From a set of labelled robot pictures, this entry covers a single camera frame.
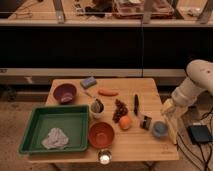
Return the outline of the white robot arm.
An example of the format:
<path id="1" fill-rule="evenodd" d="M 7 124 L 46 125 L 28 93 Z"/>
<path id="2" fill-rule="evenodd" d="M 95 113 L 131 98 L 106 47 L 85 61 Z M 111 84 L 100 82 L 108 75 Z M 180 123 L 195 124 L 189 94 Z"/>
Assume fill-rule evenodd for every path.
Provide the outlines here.
<path id="1" fill-rule="evenodd" d="M 186 67 L 186 78 L 175 88 L 161 108 L 163 115 L 173 114 L 180 108 L 193 105 L 204 91 L 213 95 L 213 62 L 192 60 Z"/>

